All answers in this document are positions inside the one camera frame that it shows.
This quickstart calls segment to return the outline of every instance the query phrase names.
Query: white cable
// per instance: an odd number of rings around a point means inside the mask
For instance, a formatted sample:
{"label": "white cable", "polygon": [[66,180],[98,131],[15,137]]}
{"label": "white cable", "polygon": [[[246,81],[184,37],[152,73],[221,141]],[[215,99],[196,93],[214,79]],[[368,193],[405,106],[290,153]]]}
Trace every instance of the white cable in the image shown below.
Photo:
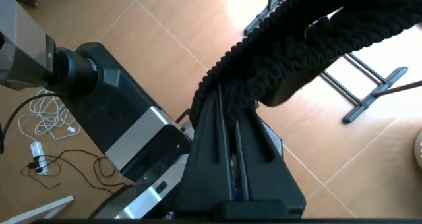
{"label": "white cable", "polygon": [[[36,95],[45,94],[45,93],[49,93],[49,91],[42,89]],[[22,126],[20,125],[20,120],[23,117],[37,117],[37,118],[40,119],[40,121],[38,122],[38,124],[34,128],[34,133],[36,135],[42,136],[42,135],[45,135],[47,133],[50,133],[51,136],[55,140],[60,140],[60,139],[68,138],[70,136],[75,136],[75,135],[79,134],[80,125],[79,125],[79,128],[76,132],[70,133],[68,135],[61,136],[61,137],[58,137],[58,138],[56,138],[56,136],[52,132],[52,130],[54,128],[61,128],[64,125],[70,126],[76,121],[75,119],[73,119],[69,122],[67,121],[67,117],[69,115],[69,110],[65,107],[65,105],[63,105],[63,104],[59,105],[60,103],[61,103],[60,99],[57,96],[46,96],[46,97],[38,98],[38,99],[31,101],[29,103],[29,110],[30,110],[31,114],[21,115],[18,119],[18,127],[19,127],[20,132],[23,135],[31,138],[34,142],[37,142],[37,140],[34,137],[25,133],[22,130]],[[49,109],[49,108],[53,109],[54,111],[52,111],[52,112],[47,111],[47,109]]]}

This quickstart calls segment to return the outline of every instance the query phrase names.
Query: black cylinder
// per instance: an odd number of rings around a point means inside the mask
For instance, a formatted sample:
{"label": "black cylinder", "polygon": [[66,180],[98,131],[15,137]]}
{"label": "black cylinder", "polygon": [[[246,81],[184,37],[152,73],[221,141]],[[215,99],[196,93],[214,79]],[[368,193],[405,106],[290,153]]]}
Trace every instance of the black cylinder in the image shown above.
{"label": "black cylinder", "polygon": [[94,89],[98,80],[95,63],[70,49],[57,49],[53,71],[56,81],[46,88],[68,96],[86,95]]}

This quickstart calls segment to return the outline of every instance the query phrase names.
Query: white power strip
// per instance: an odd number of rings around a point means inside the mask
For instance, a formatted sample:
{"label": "white power strip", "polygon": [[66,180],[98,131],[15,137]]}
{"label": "white power strip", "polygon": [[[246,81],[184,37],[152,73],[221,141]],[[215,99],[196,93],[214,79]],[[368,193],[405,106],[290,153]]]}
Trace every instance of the white power strip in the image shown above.
{"label": "white power strip", "polygon": [[48,167],[47,167],[47,161],[44,157],[44,151],[42,150],[41,142],[34,142],[31,144],[31,151],[32,156],[36,157],[39,156],[40,159],[38,160],[38,163],[40,164],[40,167],[43,167],[41,172],[38,172],[39,175],[46,175],[48,173]]}

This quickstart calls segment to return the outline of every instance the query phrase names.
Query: tiled floor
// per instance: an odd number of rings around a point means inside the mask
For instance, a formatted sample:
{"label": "tiled floor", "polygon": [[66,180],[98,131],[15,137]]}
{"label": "tiled floor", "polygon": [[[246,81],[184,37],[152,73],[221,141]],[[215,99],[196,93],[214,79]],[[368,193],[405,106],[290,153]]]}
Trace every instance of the tiled floor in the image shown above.
{"label": "tiled floor", "polygon": [[[58,45],[75,49],[89,41],[102,42],[139,84],[173,117],[187,108],[198,82],[230,47],[266,0],[39,0],[28,9]],[[422,79],[422,31],[401,35],[357,52],[381,75],[395,67],[409,72],[397,85]],[[328,71],[363,97],[375,86],[345,59]],[[0,120],[36,90],[0,88]],[[377,100],[349,125],[341,118],[352,105],[321,78],[298,91],[288,102],[259,107],[261,117],[284,140],[285,161],[308,199],[305,217],[422,218],[422,170],[413,158],[413,142],[422,130],[419,95],[413,89]],[[34,127],[28,119],[24,130]],[[40,138],[49,154],[84,148],[100,154],[87,135],[56,142]],[[86,217],[109,194],[92,190],[70,167],[46,190],[20,168],[31,158],[31,143],[16,121],[0,156],[0,221],[67,195],[75,201],[61,217]],[[92,174],[92,161],[71,155]],[[115,177],[112,181],[125,181]]]}

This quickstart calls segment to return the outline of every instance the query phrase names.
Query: black fabric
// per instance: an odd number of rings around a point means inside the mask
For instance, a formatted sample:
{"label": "black fabric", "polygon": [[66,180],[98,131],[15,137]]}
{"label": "black fabric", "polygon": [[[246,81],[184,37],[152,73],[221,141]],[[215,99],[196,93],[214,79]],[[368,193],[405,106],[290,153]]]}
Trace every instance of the black fabric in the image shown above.
{"label": "black fabric", "polygon": [[279,105],[338,57],[418,22],[422,0],[286,0],[207,72],[192,103],[193,128],[218,84],[230,123],[255,100]]}

